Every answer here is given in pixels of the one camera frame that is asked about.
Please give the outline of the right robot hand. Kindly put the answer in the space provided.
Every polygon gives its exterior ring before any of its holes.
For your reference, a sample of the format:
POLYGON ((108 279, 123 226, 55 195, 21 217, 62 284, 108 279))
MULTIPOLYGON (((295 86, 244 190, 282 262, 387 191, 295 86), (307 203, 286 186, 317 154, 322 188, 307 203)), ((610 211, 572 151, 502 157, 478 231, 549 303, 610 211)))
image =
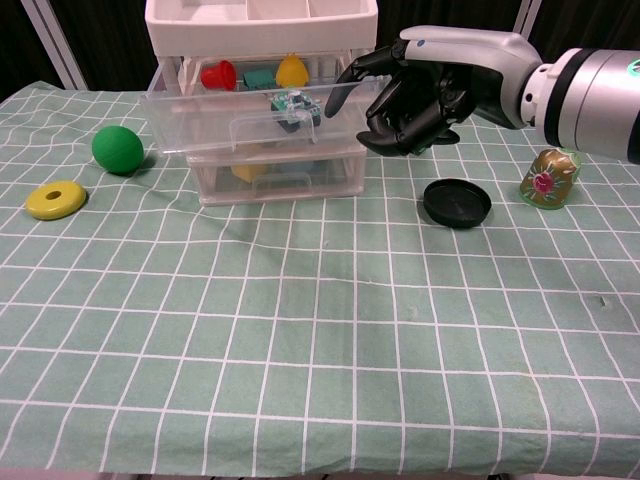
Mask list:
POLYGON ((521 100, 541 65, 520 34, 444 26, 414 26, 390 45, 360 56, 338 78, 325 105, 334 117, 357 83, 389 82, 365 112, 357 140, 382 156, 418 155, 435 144, 455 144, 455 124, 477 114, 498 126, 521 129, 521 100))

